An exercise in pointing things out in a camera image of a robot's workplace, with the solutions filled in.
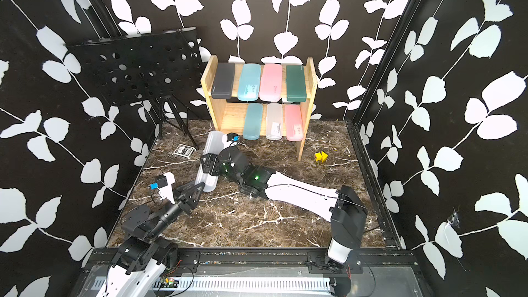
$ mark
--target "yellow triangular block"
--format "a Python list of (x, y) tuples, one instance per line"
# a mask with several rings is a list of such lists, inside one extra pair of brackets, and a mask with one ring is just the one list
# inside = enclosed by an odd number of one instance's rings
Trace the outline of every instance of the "yellow triangular block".
[(321, 152), (321, 163), (324, 163), (324, 161), (326, 161), (326, 159), (328, 158), (328, 155), (322, 151)]

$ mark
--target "marble floor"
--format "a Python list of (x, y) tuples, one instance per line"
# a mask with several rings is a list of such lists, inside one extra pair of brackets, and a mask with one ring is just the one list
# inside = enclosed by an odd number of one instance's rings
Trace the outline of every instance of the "marble floor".
[[(188, 160), (173, 155), (178, 144), (191, 143), (181, 131), (165, 124), (164, 137), (157, 140), (150, 152), (123, 214), (147, 202), (153, 210), (159, 209), (151, 201), (148, 189), (157, 175), (172, 172), (175, 186), (195, 179), (208, 132), (214, 127), (212, 121), (193, 120), (189, 121), (189, 129), (202, 149)], [(351, 186), (365, 206), (372, 208), (345, 122), (312, 120), (302, 161), (296, 160), (295, 144), (286, 138), (271, 141), (262, 136), (259, 140), (243, 140), (239, 149), (253, 164), (274, 168), (315, 186), (337, 189), (341, 185)], [(321, 150), (329, 155), (322, 165), (313, 156)], [(123, 241), (120, 222), (121, 219), (110, 236), (110, 247)], [(376, 226), (376, 216), (369, 214), (366, 229)], [(213, 192), (202, 194), (192, 217), (181, 215), (163, 235), (182, 247), (327, 247), (331, 228), (318, 215), (289, 203), (249, 198), (239, 192), (234, 182), (220, 177)], [(362, 247), (384, 247), (379, 228), (363, 235)]]

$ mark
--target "perforated metal panel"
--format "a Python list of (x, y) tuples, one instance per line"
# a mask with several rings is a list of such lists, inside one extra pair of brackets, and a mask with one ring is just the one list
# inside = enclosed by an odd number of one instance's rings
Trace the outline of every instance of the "perforated metal panel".
[[(279, 293), (291, 291), (329, 292), (330, 279), (328, 277), (174, 277), (179, 280), (179, 287), (161, 288), (160, 291), (225, 291), (225, 292), (263, 292)], [(104, 286), (104, 276), (98, 276), (91, 287), (99, 290)], [(158, 290), (160, 282), (152, 285)]]
[(189, 103), (194, 99), (184, 90), (195, 89), (200, 83), (202, 59), (195, 28), (102, 39), (67, 48), (81, 64), (78, 79), (95, 84), (112, 105), (171, 94)]

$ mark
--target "wooden shelf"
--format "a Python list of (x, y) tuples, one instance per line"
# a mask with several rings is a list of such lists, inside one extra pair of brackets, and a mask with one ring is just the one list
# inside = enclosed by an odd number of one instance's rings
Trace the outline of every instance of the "wooden shelf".
[[(233, 81), (233, 90), (231, 92), (232, 97), (238, 96), (238, 86), (240, 84), (240, 75), (242, 74), (242, 66), (244, 64), (235, 64), (234, 65), (234, 81)], [(264, 65), (260, 65), (260, 76), (262, 77), (262, 71), (264, 69)], [(309, 78), (309, 69), (304, 69), (304, 81), (306, 83), (306, 98), (312, 98), (312, 88), (310, 87), (310, 82), (308, 80)], [(211, 84), (207, 89), (207, 95), (211, 95), (211, 89), (213, 85)], [(286, 65), (282, 65), (282, 89), (280, 96), (283, 98), (286, 98), (287, 96), (287, 89), (286, 89)]]
[[(262, 112), (262, 124), (260, 126), (260, 135), (266, 135), (266, 110), (267, 104), (263, 103), (264, 110)], [(282, 136), (286, 136), (286, 124), (284, 122), (284, 106), (282, 105)], [(244, 130), (244, 122), (246, 120), (246, 112), (248, 110), (248, 103), (230, 103), (225, 105), (224, 116), (220, 123), (220, 131), (222, 133), (231, 133), (242, 135)]]
[[(304, 78), (306, 82), (306, 101), (300, 103), (301, 119), (304, 125), (304, 137), (300, 141), (295, 141), (297, 148), (297, 160), (300, 161), (303, 155), (304, 142), (306, 140), (306, 133), (308, 132), (308, 124), (310, 123), (310, 115), (312, 114), (312, 108), (314, 105), (315, 91), (317, 91), (318, 79), (315, 75), (314, 60), (309, 57), (307, 65), (304, 66)], [(235, 64), (235, 78), (233, 83), (233, 91), (231, 96), (236, 97), (238, 92), (238, 85), (240, 80), (240, 74), (242, 73), (243, 64)], [(217, 131), (223, 133), (234, 132), (242, 135), (244, 130), (244, 122), (246, 120), (246, 112), (248, 103), (230, 103), (226, 99), (213, 99), (211, 97), (211, 89), (213, 87), (213, 80), (216, 74), (216, 68), (218, 67), (218, 57), (211, 55), (207, 67), (203, 72), (202, 79), (200, 80), (205, 94), (205, 100), (207, 101), (207, 107), (213, 120), (214, 128)], [(282, 66), (282, 91), (281, 97), (287, 97), (286, 92), (286, 65)], [(262, 124), (260, 127), (260, 135), (266, 135), (266, 111), (267, 104), (263, 104), (263, 115)], [(284, 123), (284, 106), (282, 105), (282, 135), (286, 135), (286, 124)]]

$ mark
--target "black wallpaper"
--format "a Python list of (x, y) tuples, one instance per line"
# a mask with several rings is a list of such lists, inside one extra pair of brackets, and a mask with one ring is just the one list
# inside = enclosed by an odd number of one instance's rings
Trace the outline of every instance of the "black wallpaper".
[[(306, 63), (313, 57), (317, 75), (324, 73), (315, 99), (315, 119), (343, 119), (346, 108), (350, 109), (346, 115), (352, 117), (406, 4), (406, 0), (277, 0), (275, 10), (272, 0), (245, 0), (245, 4), (238, 0), (240, 6), (232, 10), (235, 0), (176, 0), (178, 14), (171, 5), (174, 0), (124, 1), (131, 16), (120, 10), (126, 6), (122, 1), (103, 0), (123, 33), (196, 26), (204, 59), (215, 54), (220, 62), (240, 62), (237, 58), (241, 58), (246, 63)], [(159, 1), (162, 6), (154, 4)], [(241, 26), (238, 34), (237, 24)], [(362, 41), (364, 37), (371, 38), (365, 41), (373, 45), (372, 50)], [(358, 56), (363, 60), (356, 68)], [(204, 99), (192, 89), (188, 92), (195, 93), (197, 110), (206, 116)]]
[(422, 0), (361, 118), (437, 296), (528, 289), (526, 23), (526, 0)]
[(86, 5), (0, 0), (0, 296), (69, 293), (91, 249), (106, 244), (154, 140), (153, 109), (147, 122), (142, 104), (116, 115), (77, 84), (63, 43), (97, 39)]

